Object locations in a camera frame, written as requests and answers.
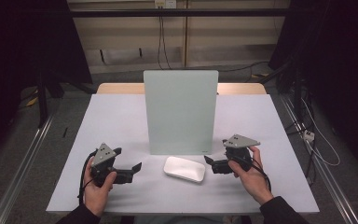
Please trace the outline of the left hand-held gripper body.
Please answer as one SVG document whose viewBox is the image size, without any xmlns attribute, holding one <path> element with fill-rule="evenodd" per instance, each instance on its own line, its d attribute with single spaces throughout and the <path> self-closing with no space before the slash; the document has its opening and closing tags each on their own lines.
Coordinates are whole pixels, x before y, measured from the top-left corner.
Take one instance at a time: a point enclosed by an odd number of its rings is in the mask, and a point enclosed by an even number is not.
<svg viewBox="0 0 358 224">
<path fill-rule="evenodd" d="M 114 167 L 114 162 L 118 155 L 116 155 L 113 150 L 114 149 L 105 143 L 102 143 L 97 149 L 91 165 L 91 176 L 97 187 L 101 187 L 107 176 L 112 172 L 117 173 L 116 180 L 114 181 L 115 184 L 127 184 L 132 182 L 132 170 L 118 170 Z"/>
</svg>

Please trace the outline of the metal floor rail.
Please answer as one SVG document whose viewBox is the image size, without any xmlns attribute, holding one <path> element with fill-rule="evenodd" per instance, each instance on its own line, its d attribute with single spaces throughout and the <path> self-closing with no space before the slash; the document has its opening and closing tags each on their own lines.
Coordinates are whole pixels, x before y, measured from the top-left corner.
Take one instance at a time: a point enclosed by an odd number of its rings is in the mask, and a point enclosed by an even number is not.
<svg viewBox="0 0 358 224">
<path fill-rule="evenodd" d="M 51 123 L 54 119 L 53 115 L 49 115 L 44 123 L 37 129 L 31 145 L 21 161 L 20 167 L 16 170 L 7 187 L 3 197 L 0 200 L 0 224 L 6 224 L 8 215 L 16 202 L 24 181 L 31 170 L 34 160 L 48 134 Z"/>
<path fill-rule="evenodd" d="M 305 144 L 306 150 L 310 154 L 310 159 L 313 162 L 314 167 L 318 171 L 321 179 L 323 180 L 327 190 L 329 191 L 338 209 L 338 212 L 341 214 L 346 224 L 358 224 L 358 217 L 356 216 L 348 197 L 346 196 L 346 194 L 344 193 L 344 191 L 342 190 L 342 188 L 340 187 L 340 185 L 338 184 L 338 182 L 336 181 L 334 175 L 330 170 L 331 167 L 337 167 L 338 165 L 340 165 L 341 162 L 341 159 L 337 154 L 336 149 L 331 145 L 331 143 L 327 140 L 327 138 L 324 136 L 324 134 L 317 126 L 314 117 L 310 112 L 309 106 L 303 99 L 300 100 L 300 105 L 305 107 L 305 110 L 310 116 L 311 123 L 313 124 L 316 133 L 318 133 L 322 137 L 322 139 L 327 143 L 328 146 L 331 147 L 331 149 L 337 156 L 337 162 L 327 161 L 321 155 L 321 152 L 316 146 L 313 146 L 311 142 L 303 138 L 303 132 L 306 131 L 306 125 L 304 124 L 303 121 L 299 119 L 299 116 L 295 114 L 294 103 L 290 100 L 288 96 L 281 96 L 281 101 L 284 104 L 284 107 L 287 113 L 289 114 L 289 117 L 294 123 L 296 130 L 299 133 L 299 136 L 301 137 L 303 143 Z"/>
</svg>

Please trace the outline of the black curtain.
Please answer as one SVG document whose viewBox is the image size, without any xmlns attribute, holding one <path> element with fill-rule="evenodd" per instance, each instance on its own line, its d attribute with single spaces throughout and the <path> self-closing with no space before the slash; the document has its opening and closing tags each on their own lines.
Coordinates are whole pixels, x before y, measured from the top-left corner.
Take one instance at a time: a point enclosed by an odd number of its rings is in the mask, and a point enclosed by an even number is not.
<svg viewBox="0 0 358 224">
<path fill-rule="evenodd" d="M 303 76 L 358 160 L 358 0 L 291 0 L 289 7 L 314 13 L 285 18 L 269 66 L 286 63 L 309 26 L 318 22 L 302 53 Z"/>
<path fill-rule="evenodd" d="M 89 66 L 67 0 L 0 0 L 0 140 L 21 91 L 61 82 L 91 83 Z"/>
</svg>

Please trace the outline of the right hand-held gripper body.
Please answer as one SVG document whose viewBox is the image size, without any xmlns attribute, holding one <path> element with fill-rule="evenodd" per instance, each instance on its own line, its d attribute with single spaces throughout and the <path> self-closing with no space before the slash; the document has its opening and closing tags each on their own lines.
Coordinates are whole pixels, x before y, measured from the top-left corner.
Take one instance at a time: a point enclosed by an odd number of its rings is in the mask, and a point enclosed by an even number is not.
<svg viewBox="0 0 358 224">
<path fill-rule="evenodd" d="M 237 162 L 244 171 L 249 171 L 253 165 L 250 155 L 250 147 L 259 146 L 260 142 L 240 134 L 234 134 L 227 139 L 226 159 L 214 161 L 212 170 L 214 174 L 230 174 L 232 169 L 228 162 L 233 160 Z"/>
</svg>

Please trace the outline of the person's left hand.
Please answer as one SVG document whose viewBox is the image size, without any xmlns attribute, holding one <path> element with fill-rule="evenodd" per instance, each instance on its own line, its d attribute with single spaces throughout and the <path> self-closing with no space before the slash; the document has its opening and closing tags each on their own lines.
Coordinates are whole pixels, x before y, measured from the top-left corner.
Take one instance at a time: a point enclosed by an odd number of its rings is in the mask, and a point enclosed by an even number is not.
<svg viewBox="0 0 358 224">
<path fill-rule="evenodd" d="M 93 158 L 90 158 L 85 174 L 84 174 L 84 204 L 97 217 L 101 217 L 106 207 L 109 191 L 113 188 L 113 183 L 116 180 L 117 173 L 110 173 L 105 179 L 103 185 L 97 187 L 91 176 L 91 165 Z"/>
</svg>

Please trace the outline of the white wall socket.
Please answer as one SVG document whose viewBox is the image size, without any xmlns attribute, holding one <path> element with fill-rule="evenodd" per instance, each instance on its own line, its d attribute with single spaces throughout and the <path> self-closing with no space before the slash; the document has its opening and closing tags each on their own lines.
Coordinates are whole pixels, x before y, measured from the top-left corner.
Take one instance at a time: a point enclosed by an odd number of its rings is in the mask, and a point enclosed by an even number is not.
<svg viewBox="0 0 358 224">
<path fill-rule="evenodd" d="M 155 0 L 155 8 L 175 9 L 176 7 L 176 0 Z"/>
</svg>

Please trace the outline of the black horizontal bar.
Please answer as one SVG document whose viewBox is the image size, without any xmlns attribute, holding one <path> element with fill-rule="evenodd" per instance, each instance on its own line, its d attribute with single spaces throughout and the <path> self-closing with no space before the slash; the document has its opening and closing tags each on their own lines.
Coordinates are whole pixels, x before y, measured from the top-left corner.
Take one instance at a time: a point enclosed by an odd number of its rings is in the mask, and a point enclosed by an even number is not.
<svg viewBox="0 0 358 224">
<path fill-rule="evenodd" d="M 275 17 L 287 16 L 294 11 L 287 8 L 251 9 L 115 9 L 73 10 L 75 18 L 103 17 Z"/>
</svg>

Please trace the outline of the wooden table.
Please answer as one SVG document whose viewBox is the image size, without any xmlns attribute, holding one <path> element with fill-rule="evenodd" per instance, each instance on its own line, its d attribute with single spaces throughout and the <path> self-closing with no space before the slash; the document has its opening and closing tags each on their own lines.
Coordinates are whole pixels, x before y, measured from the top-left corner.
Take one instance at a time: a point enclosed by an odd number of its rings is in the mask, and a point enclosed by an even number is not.
<svg viewBox="0 0 358 224">
<path fill-rule="evenodd" d="M 266 94 L 259 83 L 219 83 L 219 94 Z M 98 94 L 144 94 L 144 83 L 103 83 L 97 90 Z"/>
</svg>

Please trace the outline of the person's right hand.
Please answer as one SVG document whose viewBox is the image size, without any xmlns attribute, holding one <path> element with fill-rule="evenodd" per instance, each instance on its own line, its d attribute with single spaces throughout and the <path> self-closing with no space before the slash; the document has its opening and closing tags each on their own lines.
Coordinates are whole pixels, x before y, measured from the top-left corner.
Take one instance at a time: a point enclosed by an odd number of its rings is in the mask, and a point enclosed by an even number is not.
<svg viewBox="0 0 358 224">
<path fill-rule="evenodd" d="M 255 168 L 244 171 L 235 161 L 228 162 L 229 167 L 233 170 L 234 176 L 241 180 L 246 191 L 260 204 L 263 205 L 274 198 L 269 190 L 265 177 Z"/>
</svg>

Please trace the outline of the black metal stand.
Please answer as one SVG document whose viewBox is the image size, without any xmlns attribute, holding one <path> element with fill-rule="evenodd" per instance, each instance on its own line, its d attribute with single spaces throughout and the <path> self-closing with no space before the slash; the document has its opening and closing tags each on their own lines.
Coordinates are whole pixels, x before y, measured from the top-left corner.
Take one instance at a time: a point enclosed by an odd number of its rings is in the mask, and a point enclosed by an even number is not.
<svg viewBox="0 0 358 224">
<path fill-rule="evenodd" d="M 37 76 L 38 102 L 39 102 L 39 128 L 42 128 L 48 119 L 48 103 L 46 97 L 46 87 L 43 74 Z"/>
</svg>

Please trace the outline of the glass whiteboard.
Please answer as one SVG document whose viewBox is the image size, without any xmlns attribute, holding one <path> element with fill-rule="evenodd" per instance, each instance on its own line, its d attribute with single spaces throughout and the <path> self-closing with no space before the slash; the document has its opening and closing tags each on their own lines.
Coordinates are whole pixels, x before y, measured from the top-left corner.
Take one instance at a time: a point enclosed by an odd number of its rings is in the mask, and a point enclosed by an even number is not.
<svg viewBox="0 0 358 224">
<path fill-rule="evenodd" d="M 144 72 L 150 152 L 156 155 L 209 154 L 213 147 L 218 72 Z"/>
</svg>

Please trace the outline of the white table mat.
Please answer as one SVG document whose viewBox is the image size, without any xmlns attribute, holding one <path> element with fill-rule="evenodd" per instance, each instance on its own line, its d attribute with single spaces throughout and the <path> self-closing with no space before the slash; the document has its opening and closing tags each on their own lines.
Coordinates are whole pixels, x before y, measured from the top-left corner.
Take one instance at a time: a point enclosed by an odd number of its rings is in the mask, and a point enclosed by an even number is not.
<svg viewBox="0 0 358 224">
<path fill-rule="evenodd" d="M 238 133 L 259 141 L 264 172 L 272 191 L 298 213 L 319 210 L 275 106 L 267 94 L 220 95 L 216 102 L 213 158 L 224 157 L 222 142 Z M 117 215 L 251 215 L 259 205 L 233 175 L 205 172 L 194 183 L 168 176 L 165 157 L 149 150 L 142 95 L 95 94 L 81 123 L 62 175 L 48 204 L 50 213 L 64 213 L 78 204 L 81 170 L 87 156 L 100 144 L 119 147 L 118 169 L 141 164 L 132 183 L 118 185 L 109 194 L 106 212 Z"/>
</svg>

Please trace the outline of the white whiteboard eraser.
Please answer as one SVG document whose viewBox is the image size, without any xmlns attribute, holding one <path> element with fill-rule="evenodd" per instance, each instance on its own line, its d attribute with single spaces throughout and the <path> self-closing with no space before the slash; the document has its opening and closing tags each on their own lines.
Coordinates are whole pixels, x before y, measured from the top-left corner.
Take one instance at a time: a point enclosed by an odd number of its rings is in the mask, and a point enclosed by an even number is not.
<svg viewBox="0 0 358 224">
<path fill-rule="evenodd" d="M 199 162 L 170 156 L 165 161 L 163 171 L 166 175 L 200 183 L 204 179 L 205 166 Z"/>
</svg>

